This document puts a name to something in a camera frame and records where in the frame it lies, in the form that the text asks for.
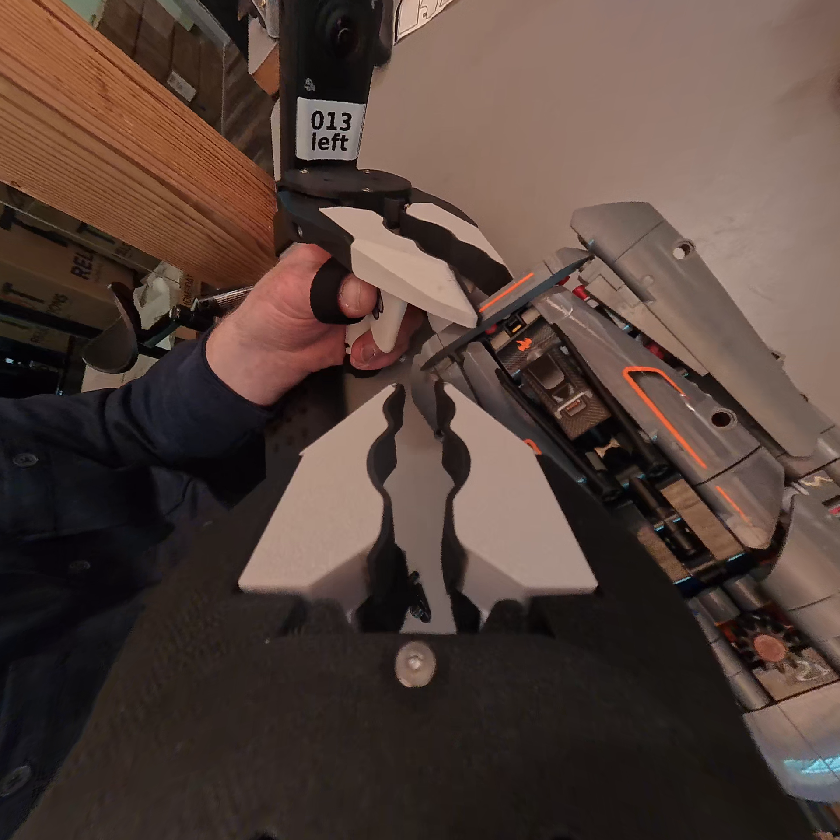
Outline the grey metal bracket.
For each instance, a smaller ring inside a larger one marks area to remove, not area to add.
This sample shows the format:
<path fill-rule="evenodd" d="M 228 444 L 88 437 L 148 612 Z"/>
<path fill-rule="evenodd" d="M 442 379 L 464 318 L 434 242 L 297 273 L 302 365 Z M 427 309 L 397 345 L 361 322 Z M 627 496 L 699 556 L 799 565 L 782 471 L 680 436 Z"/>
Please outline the grey metal bracket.
<path fill-rule="evenodd" d="M 108 289 L 119 319 L 87 344 L 82 359 L 94 371 L 120 375 L 130 371 L 139 359 L 142 322 L 131 289 L 119 282 Z"/>

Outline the person's left forearm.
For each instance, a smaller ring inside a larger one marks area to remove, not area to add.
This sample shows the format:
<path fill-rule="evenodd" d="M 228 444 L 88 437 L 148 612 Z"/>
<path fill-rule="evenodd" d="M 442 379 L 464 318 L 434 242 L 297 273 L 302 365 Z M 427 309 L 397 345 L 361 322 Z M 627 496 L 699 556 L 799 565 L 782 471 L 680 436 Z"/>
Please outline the person's left forearm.
<path fill-rule="evenodd" d="M 2 398 L 2 540 L 33 542 L 166 515 L 156 480 L 198 480 L 227 506 L 266 477 L 272 410 L 212 372 L 207 339 L 140 378 L 75 395 Z"/>

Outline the long grey orange-striped lego panel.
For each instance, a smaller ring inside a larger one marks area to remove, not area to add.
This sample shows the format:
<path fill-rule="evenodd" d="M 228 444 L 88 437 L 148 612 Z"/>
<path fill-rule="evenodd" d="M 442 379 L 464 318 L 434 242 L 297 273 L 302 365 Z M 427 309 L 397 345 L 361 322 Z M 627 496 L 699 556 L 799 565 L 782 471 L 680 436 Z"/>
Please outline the long grey orange-striped lego panel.
<path fill-rule="evenodd" d="M 430 371 L 439 362 L 453 356 L 469 343 L 480 340 L 490 328 L 528 306 L 531 300 L 560 284 L 593 258 L 594 254 L 589 250 L 561 248 L 553 255 L 553 262 L 541 263 L 523 278 L 512 281 L 493 297 L 483 301 L 479 306 L 478 324 L 458 338 L 445 343 L 441 350 L 433 353 L 422 364 L 420 370 Z"/>

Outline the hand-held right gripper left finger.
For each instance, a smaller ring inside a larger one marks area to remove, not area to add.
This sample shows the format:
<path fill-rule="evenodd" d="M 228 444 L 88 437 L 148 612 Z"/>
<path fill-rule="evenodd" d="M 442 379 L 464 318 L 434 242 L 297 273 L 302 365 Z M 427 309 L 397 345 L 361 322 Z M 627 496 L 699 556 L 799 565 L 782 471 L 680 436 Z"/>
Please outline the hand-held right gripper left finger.
<path fill-rule="evenodd" d="M 387 385 L 305 447 L 238 588 L 338 603 L 351 616 L 373 594 L 368 558 L 392 536 L 384 483 L 396 464 L 404 388 Z"/>

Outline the plastic wrapped cardboard stack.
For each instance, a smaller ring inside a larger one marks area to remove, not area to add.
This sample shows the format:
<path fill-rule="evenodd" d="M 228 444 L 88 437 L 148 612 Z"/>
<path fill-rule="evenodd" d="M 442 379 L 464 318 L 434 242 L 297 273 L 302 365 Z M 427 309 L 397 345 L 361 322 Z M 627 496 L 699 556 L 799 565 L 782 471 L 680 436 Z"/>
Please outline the plastic wrapped cardboard stack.
<path fill-rule="evenodd" d="M 94 28 L 212 127 L 224 131 L 253 84 L 234 44 L 218 46 L 161 2 L 98 2 Z"/>

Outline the grey lego car model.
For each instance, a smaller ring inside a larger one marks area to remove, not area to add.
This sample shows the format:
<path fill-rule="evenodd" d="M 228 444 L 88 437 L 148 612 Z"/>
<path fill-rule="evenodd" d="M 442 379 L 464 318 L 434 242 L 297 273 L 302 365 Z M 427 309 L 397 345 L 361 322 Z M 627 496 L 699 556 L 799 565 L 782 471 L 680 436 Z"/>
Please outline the grey lego car model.
<path fill-rule="evenodd" d="M 594 254 L 423 372 L 609 510 L 679 591 L 818 838 L 838 838 L 838 423 L 802 394 L 690 238 L 650 203 L 576 209 Z"/>

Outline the person's dark jacket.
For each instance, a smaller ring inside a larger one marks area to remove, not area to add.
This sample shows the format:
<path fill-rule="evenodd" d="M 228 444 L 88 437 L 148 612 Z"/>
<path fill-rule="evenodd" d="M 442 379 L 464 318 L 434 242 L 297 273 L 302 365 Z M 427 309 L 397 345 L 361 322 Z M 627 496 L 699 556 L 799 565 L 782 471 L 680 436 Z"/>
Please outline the person's dark jacket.
<path fill-rule="evenodd" d="M 73 750 L 144 593 L 203 517 L 203 486 L 166 469 L 16 478 L 2 502 L 2 838 Z"/>

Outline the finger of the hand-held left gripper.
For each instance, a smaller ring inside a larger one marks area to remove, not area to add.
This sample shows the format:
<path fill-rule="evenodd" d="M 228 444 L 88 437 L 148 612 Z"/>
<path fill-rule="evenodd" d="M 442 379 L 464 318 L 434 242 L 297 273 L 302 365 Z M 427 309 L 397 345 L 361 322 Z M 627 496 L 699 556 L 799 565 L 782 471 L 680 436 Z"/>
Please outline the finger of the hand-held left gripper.
<path fill-rule="evenodd" d="M 435 203 L 411 203 L 401 211 L 401 236 L 441 259 L 480 291 L 497 292 L 512 281 L 504 260 L 480 229 Z"/>
<path fill-rule="evenodd" d="M 352 272 L 382 291 L 454 323 L 477 323 L 478 314 L 442 259 L 393 233 L 372 210 L 321 210 L 352 237 Z"/>

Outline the layered plywood board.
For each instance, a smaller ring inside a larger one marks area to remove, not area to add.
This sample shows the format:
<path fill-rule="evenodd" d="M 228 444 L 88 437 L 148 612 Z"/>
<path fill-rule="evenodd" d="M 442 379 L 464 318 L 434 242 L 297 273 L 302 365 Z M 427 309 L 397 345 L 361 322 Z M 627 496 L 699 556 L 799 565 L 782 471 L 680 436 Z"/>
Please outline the layered plywood board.
<path fill-rule="evenodd" d="M 62 2 L 1 6 L 1 180 L 216 287 L 276 262 L 274 182 Z"/>

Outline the brown printed cardboard box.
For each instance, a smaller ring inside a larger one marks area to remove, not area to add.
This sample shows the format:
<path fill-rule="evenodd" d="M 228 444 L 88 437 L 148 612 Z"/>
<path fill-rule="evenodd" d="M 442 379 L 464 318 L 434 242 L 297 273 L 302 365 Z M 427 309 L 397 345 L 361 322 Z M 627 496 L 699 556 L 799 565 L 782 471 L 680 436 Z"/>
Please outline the brown printed cardboard box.
<path fill-rule="evenodd" d="M 1 186 L 3 305 L 104 330 L 119 318 L 109 285 L 134 296 L 145 328 L 174 305 L 189 305 L 206 288 L 180 269 L 99 228 Z M 75 394 L 121 386 L 154 360 L 141 356 L 122 374 L 104 374 L 81 358 L 83 337 L 2 313 L 2 397 Z"/>

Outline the white sticker sheet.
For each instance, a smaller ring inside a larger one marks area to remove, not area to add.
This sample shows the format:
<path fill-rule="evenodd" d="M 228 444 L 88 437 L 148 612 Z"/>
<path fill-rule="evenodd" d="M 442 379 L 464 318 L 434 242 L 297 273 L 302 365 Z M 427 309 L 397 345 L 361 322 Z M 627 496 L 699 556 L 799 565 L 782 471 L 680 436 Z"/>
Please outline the white sticker sheet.
<path fill-rule="evenodd" d="M 394 1 L 394 44 L 427 25 L 455 1 Z"/>

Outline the person's left hand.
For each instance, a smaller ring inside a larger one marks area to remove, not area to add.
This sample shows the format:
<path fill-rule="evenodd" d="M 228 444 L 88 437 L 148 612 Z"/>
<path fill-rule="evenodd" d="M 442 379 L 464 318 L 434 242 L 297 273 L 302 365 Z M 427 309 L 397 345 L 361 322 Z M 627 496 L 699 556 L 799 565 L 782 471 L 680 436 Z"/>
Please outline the person's left hand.
<path fill-rule="evenodd" d="M 211 332 L 206 360 L 232 391 L 258 406 L 279 401 L 312 373 L 341 365 L 345 327 L 316 320 L 310 287 L 329 254 L 317 245 L 290 246 L 238 309 Z M 354 275 L 343 278 L 337 296 L 342 314 L 363 318 L 377 302 L 377 289 Z M 370 332 L 351 345 L 350 362 L 360 371 L 378 371 L 407 352 L 424 314 L 406 308 L 394 348 L 386 353 Z"/>

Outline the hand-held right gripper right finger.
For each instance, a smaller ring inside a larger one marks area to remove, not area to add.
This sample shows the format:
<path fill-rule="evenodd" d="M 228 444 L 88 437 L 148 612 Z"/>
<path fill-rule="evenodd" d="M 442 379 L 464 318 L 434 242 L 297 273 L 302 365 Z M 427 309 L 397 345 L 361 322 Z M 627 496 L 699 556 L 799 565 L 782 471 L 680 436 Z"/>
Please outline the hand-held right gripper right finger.
<path fill-rule="evenodd" d="M 596 578 L 542 468 L 520 437 L 443 384 L 443 574 L 457 624 L 499 602 L 588 595 Z"/>

